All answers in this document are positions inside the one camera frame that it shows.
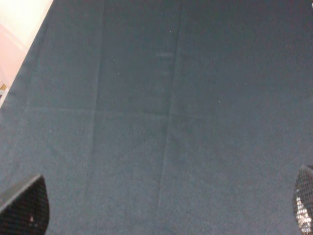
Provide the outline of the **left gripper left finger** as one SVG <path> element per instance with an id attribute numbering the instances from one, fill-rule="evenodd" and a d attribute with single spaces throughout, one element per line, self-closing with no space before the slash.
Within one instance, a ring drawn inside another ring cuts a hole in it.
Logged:
<path id="1" fill-rule="evenodd" d="M 28 176 L 0 194 L 2 235 L 44 235 L 49 200 L 43 175 Z"/>

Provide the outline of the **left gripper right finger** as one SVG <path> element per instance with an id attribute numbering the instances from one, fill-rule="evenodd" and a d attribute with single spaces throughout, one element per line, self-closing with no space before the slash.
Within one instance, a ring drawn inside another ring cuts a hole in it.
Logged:
<path id="1" fill-rule="evenodd" d="M 293 193 L 293 214 L 302 235 L 313 234 L 313 166 L 300 167 Z"/>

